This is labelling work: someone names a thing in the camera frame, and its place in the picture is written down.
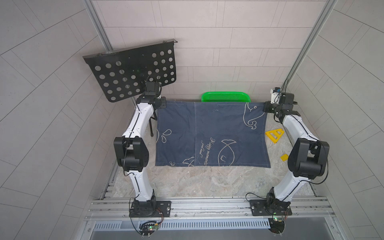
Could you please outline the dark blue pillowcase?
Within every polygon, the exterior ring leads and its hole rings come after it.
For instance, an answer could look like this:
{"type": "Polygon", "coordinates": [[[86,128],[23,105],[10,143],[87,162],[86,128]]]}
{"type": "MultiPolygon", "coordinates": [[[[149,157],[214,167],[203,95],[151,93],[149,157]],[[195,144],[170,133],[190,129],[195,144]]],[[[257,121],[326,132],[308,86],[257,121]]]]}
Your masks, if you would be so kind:
{"type": "Polygon", "coordinates": [[[172,102],[157,111],[156,166],[270,168],[262,103],[172,102]]]}

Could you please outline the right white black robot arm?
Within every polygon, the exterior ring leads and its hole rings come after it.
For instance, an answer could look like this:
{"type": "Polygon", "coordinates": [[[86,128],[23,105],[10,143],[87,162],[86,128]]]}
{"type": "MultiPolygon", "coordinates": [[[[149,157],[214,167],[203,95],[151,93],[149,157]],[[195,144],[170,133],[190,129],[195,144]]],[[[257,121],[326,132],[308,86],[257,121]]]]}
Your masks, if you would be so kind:
{"type": "Polygon", "coordinates": [[[266,196],[266,208],[269,211],[287,209],[292,197],[303,185],[323,176],[329,169],[330,146],[315,137],[300,114],[293,110],[296,104],[294,97],[294,94],[285,93],[280,88],[273,88],[271,100],[264,103],[264,112],[272,113],[279,120],[293,144],[288,156],[289,171],[266,196]]]}

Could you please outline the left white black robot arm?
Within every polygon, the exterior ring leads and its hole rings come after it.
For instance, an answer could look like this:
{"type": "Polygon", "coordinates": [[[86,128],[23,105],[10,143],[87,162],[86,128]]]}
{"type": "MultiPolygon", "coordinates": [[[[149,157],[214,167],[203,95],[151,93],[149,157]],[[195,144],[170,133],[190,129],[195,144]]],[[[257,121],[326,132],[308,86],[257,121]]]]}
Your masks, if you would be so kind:
{"type": "Polygon", "coordinates": [[[118,166],[128,176],[135,190],[133,206],[135,211],[156,210],[156,197],[150,185],[146,166],[149,162],[149,150],[143,139],[151,120],[157,119],[155,110],[166,107],[166,98],[161,97],[162,84],[148,82],[144,93],[135,101],[133,118],[122,137],[114,139],[114,149],[118,166]]]}

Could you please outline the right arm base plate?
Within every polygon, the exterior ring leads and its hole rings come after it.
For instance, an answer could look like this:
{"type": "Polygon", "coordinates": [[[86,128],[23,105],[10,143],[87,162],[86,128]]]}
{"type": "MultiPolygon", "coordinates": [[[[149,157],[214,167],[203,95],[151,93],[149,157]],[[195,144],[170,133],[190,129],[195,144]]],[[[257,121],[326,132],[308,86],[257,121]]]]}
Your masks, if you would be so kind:
{"type": "Polygon", "coordinates": [[[253,216],[291,216],[292,210],[290,202],[282,202],[280,200],[249,200],[250,209],[253,216]]]}

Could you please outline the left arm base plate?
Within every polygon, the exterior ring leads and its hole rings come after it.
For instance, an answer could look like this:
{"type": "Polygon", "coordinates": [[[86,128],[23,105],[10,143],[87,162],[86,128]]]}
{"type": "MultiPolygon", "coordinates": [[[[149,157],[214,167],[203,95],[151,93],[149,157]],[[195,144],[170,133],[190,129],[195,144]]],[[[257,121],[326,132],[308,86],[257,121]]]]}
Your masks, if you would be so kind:
{"type": "Polygon", "coordinates": [[[169,217],[171,211],[171,201],[146,201],[139,202],[134,200],[130,207],[130,218],[159,218],[169,217]]]}

